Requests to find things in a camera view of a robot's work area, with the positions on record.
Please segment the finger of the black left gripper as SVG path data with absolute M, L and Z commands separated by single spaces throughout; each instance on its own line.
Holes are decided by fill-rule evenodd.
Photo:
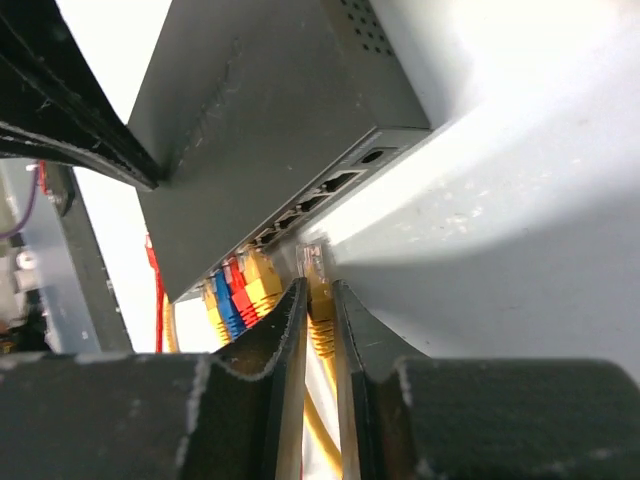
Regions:
M 53 1 L 1 4 L 1 155 L 84 167 L 142 190 L 162 178 Z

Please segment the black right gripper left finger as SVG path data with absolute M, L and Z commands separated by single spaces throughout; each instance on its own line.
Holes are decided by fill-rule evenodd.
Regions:
M 307 284 L 214 353 L 1 359 L 5 479 L 295 479 Z

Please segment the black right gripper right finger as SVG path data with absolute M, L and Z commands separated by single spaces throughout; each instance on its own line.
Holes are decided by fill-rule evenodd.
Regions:
M 436 359 L 332 286 L 347 479 L 635 479 L 639 389 L 604 360 Z

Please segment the black network switch box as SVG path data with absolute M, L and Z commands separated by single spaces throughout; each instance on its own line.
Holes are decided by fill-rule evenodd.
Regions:
M 129 127 L 164 180 L 139 200 L 178 299 L 426 139 L 369 1 L 175 1 Z

